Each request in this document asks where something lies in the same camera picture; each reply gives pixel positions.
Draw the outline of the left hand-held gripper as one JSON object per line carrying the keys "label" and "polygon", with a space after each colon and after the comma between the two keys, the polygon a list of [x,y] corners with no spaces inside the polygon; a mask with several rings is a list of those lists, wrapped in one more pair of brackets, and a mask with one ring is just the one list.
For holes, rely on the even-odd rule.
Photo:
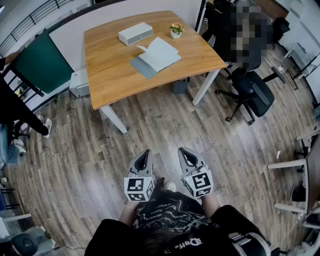
{"label": "left hand-held gripper", "polygon": [[150,149],[136,155],[124,178],[124,193],[129,202],[148,202],[154,191],[153,159]]}

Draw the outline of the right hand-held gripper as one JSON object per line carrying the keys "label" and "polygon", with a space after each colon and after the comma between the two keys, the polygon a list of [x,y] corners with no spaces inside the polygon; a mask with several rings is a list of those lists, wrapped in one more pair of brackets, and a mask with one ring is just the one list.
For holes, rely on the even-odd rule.
{"label": "right hand-held gripper", "polygon": [[178,158],[183,173],[181,181],[191,196],[200,199],[209,195],[213,190],[212,172],[205,165],[202,155],[193,149],[180,147]]}

